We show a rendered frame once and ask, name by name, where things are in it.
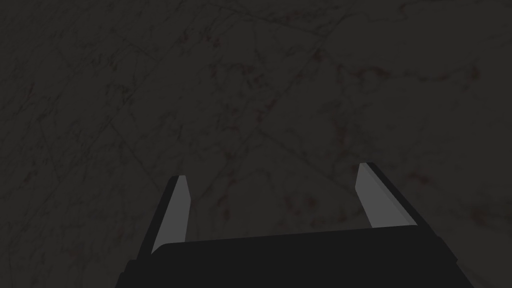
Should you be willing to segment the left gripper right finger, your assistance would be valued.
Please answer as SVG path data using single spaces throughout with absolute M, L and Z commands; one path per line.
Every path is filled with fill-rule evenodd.
M 420 213 L 373 162 L 359 164 L 355 191 L 372 228 L 429 228 Z

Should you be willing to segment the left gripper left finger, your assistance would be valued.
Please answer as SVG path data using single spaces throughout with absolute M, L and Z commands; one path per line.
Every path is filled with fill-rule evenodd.
M 185 242 L 190 207 L 191 195 L 186 176 L 172 176 L 153 214 L 137 259 L 148 258 L 162 245 Z

